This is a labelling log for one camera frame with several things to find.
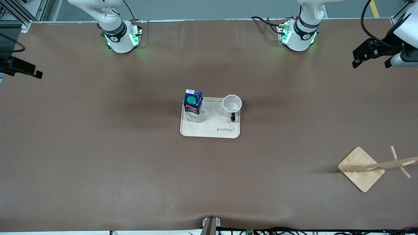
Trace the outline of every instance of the tray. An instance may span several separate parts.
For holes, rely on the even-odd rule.
[[[223,99],[203,98],[201,123],[188,121],[185,116],[184,106],[182,106],[180,133],[191,137],[237,138],[241,129],[241,112],[235,117],[235,122],[232,122],[231,118],[224,115]]]

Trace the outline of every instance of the white mug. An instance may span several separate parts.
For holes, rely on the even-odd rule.
[[[240,113],[242,107],[241,99],[236,95],[227,95],[222,101],[224,108],[224,114],[231,118],[232,122],[235,122],[235,116]]]

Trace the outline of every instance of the wooden mug tree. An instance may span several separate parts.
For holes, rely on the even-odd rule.
[[[383,175],[385,169],[399,167],[406,177],[410,178],[403,167],[418,164],[418,157],[398,160],[393,146],[390,149],[395,160],[377,163],[362,148],[356,147],[337,165],[337,168],[362,192],[367,192]]]

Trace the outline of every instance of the brown tabletop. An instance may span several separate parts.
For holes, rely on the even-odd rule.
[[[33,24],[15,56],[43,79],[0,85],[0,231],[418,226],[418,167],[367,193],[336,168],[356,146],[377,162],[390,145],[418,154],[417,69],[353,69],[359,20],[320,30],[296,53],[253,21],[150,23],[140,50],[116,54],[94,24]],[[186,88],[239,95],[239,138],[183,137]]]

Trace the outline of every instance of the blue milk carton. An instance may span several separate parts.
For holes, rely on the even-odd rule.
[[[196,123],[202,122],[202,101],[203,97],[201,91],[186,89],[183,105],[188,121]]]

